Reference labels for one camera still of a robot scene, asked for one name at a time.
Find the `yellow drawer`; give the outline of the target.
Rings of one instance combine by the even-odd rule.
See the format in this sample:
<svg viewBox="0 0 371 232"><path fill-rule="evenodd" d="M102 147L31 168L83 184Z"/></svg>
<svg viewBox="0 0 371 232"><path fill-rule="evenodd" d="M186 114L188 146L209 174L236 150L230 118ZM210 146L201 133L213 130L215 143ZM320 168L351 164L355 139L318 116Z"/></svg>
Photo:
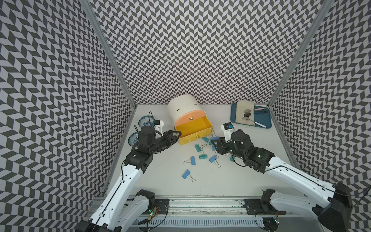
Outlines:
<svg viewBox="0 0 371 232"><path fill-rule="evenodd" d="M191 122L176 126L175 130L182 133L179 143L180 145L185 145L211 135L212 128L213 126L211 122L206 116L204 116Z"/></svg>

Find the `orange pink top drawer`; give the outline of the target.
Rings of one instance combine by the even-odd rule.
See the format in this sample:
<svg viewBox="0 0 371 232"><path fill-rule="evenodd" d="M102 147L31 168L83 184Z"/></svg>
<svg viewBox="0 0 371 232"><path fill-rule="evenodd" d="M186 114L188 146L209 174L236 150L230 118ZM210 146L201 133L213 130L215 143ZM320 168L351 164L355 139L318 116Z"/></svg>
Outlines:
<svg viewBox="0 0 371 232"><path fill-rule="evenodd" d="M188 122L191 122L191 121L194 121L196 119L200 119L202 117L205 117L206 116L206 112L203 111L203 110L195 110L195 111L191 111L191 112L188 112L188 113L185 113L183 114L182 116L180 116L176 122L175 122L175 127L177 126L180 126L180 125L183 125L183 124L186 124Z"/></svg>

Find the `cream round drawer cabinet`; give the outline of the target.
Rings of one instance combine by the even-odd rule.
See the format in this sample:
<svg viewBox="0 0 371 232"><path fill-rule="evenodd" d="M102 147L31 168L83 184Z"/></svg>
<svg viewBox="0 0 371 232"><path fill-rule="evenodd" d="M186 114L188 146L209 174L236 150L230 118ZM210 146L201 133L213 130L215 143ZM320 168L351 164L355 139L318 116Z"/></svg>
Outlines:
<svg viewBox="0 0 371 232"><path fill-rule="evenodd" d="M167 105L168 113L175 125L176 120L185 113L203 110L192 95L181 95L172 99Z"/></svg>

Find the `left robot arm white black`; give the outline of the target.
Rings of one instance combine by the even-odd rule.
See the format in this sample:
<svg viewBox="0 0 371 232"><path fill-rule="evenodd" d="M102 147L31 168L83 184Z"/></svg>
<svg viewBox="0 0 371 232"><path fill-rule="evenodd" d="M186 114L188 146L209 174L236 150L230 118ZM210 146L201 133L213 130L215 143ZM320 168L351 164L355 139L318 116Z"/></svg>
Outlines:
<svg viewBox="0 0 371 232"><path fill-rule="evenodd" d="M182 133L169 130L164 133L152 126L141 128L138 141L121 164L121 174L116 183L92 214L75 226L77 232L125 232L144 212L152 209L155 194L140 190L131 203L126 204L135 184L146 172L153 155L163 152L178 142Z"/></svg>

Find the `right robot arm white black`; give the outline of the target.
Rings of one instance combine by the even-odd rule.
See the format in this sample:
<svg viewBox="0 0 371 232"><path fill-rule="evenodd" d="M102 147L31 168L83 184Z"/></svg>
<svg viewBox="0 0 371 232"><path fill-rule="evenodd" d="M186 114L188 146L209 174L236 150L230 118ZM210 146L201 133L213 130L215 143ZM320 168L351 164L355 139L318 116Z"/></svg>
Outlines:
<svg viewBox="0 0 371 232"><path fill-rule="evenodd" d="M245 166L275 177L304 195L298 197L267 189L258 204L252 205L251 201L247 201L248 214L272 215L264 222L264 230L274 232L278 228L277 218L280 214L294 213L317 219L332 232L348 231L353 203L351 189L345 184L331 184L317 179L272 152L255 147L249 135L241 129L226 129L223 137L213 138L211 142L220 155L229 153L240 158Z"/></svg>

